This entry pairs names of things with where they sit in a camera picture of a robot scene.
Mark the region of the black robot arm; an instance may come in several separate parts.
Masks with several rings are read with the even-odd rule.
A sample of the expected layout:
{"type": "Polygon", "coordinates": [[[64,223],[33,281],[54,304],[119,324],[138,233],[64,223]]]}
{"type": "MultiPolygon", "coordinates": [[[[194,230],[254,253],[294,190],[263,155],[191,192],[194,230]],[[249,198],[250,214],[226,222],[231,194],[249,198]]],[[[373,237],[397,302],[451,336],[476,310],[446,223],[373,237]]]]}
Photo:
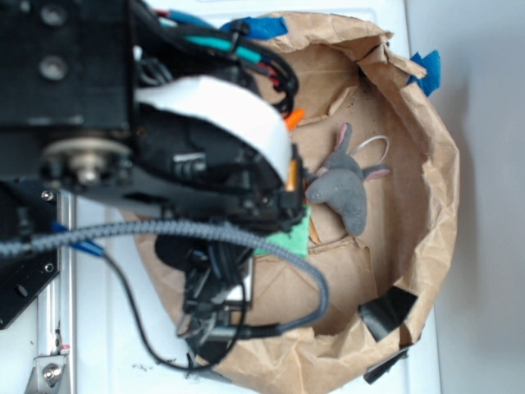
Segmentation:
{"type": "Polygon", "coordinates": [[[143,1],[2,2],[2,238],[51,231],[61,191],[151,219],[291,229],[299,80],[263,45],[285,32],[143,1]]]}

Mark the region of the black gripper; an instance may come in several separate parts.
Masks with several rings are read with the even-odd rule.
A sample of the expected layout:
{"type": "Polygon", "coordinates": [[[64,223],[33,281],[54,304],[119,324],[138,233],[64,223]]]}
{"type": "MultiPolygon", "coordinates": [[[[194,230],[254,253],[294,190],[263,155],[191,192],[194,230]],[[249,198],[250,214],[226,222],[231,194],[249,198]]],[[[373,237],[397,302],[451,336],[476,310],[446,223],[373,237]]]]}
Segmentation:
{"type": "MultiPolygon", "coordinates": [[[[303,160],[292,150],[281,181],[260,153],[247,148],[236,164],[209,168],[197,190],[183,199],[180,215],[216,224],[221,230],[239,227],[266,237],[289,231],[304,216],[303,160]]],[[[191,348],[228,343],[234,338],[269,337],[272,327],[247,328],[232,315],[246,316],[249,293],[244,280],[253,271],[254,247],[194,236],[161,235],[156,256],[184,274],[182,316],[177,334],[191,348]]]]}

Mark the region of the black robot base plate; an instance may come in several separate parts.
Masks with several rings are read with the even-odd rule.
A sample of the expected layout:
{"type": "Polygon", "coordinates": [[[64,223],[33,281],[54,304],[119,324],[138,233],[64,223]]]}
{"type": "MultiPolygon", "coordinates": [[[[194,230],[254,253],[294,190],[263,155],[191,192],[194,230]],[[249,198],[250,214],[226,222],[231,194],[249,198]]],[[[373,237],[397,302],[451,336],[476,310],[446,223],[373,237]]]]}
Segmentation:
{"type": "MultiPolygon", "coordinates": [[[[40,181],[1,183],[1,240],[49,233],[58,220],[57,194],[40,181]]],[[[56,251],[1,259],[1,329],[9,328],[55,278],[56,251]]]]}

